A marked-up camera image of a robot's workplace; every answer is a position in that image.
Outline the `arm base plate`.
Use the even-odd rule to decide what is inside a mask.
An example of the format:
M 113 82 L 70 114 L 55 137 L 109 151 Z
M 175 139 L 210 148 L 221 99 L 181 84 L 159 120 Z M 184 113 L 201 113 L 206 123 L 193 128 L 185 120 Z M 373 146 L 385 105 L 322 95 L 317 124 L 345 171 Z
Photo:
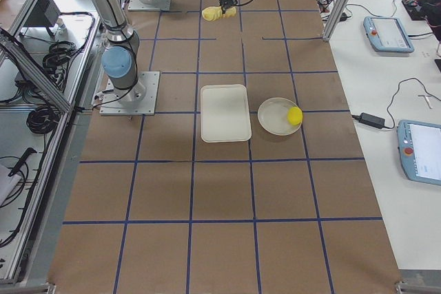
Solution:
M 155 113 L 160 72 L 139 72 L 138 83 L 127 94 L 126 91 L 115 89 L 113 82 L 107 80 L 107 89 L 112 92 L 105 94 L 99 113 L 103 116 L 152 116 Z
M 169 11 L 171 0 L 129 0 L 127 9 L 132 12 Z

